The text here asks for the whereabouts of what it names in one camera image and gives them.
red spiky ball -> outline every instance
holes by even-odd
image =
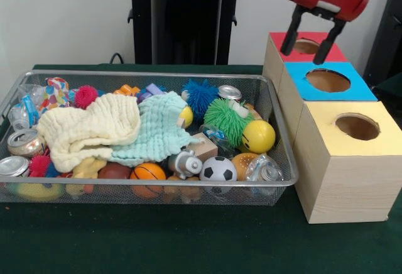
[[[98,91],[90,85],[83,85],[75,94],[75,105],[81,109],[86,109],[98,97]]]
[[[44,178],[51,162],[49,156],[34,156],[30,163],[30,177]]]

can lid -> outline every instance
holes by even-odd
[[[230,100],[240,100],[242,97],[241,92],[231,85],[220,86],[218,95],[221,98],[230,99]]]
[[[21,129],[8,137],[7,144],[11,147],[19,147],[33,141],[38,136],[35,129]]]
[[[0,160],[0,176],[18,177],[27,171],[30,162],[22,156],[9,156]]]

mint green washcloth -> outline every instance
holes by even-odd
[[[183,146],[200,140],[177,126],[177,119],[187,103],[175,92],[156,95],[139,106],[141,126],[136,141],[112,146],[111,162],[135,167],[144,162],[160,162],[176,155]]]

circular hole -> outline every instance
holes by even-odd
[[[379,135],[378,124],[361,114],[341,115],[335,124],[345,134],[358,140],[373,140]]]
[[[296,41],[294,49],[301,54],[316,54],[320,45],[306,38],[301,38]]]
[[[307,73],[307,80],[318,90],[328,93],[345,92],[350,80],[336,71],[318,68]]]

green spiky ball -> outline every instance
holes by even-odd
[[[250,113],[246,119],[240,117],[229,107],[229,100],[215,99],[205,113],[204,124],[210,124],[219,128],[225,133],[231,145],[238,147],[241,144],[241,135],[244,128],[253,119],[253,115]]]

